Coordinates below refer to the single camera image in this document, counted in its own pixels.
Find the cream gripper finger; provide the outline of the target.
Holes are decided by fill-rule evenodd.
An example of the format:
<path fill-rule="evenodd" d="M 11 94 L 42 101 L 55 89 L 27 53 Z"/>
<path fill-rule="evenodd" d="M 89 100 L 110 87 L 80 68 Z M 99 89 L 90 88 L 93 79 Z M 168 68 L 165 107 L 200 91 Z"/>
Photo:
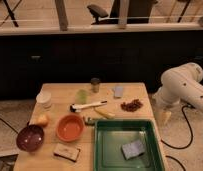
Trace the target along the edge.
<path fill-rule="evenodd" d="M 162 113 L 162 124 L 165 125 L 171 117 L 172 112 L 165 110 Z"/>

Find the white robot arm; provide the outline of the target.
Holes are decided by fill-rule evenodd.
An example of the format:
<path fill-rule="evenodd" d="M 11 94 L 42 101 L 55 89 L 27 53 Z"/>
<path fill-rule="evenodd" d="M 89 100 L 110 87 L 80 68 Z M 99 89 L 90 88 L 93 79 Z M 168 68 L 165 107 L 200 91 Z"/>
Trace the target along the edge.
<path fill-rule="evenodd" d="M 154 113 L 159 126 L 167 123 L 169 109 L 184 100 L 203 113 L 203 69 L 196 63 L 186 63 L 164 71 L 161 87 L 153 95 L 157 111 Z"/>

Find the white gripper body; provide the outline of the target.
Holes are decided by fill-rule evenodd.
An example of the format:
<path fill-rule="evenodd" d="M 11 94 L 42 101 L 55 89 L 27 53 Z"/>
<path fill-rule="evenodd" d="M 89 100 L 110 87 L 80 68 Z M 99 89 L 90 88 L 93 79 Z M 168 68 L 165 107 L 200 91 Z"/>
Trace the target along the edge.
<path fill-rule="evenodd" d="M 177 102 L 177 96 L 165 87 L 160 87 L 153 98 L 160 108 L 172 107 Z"/>

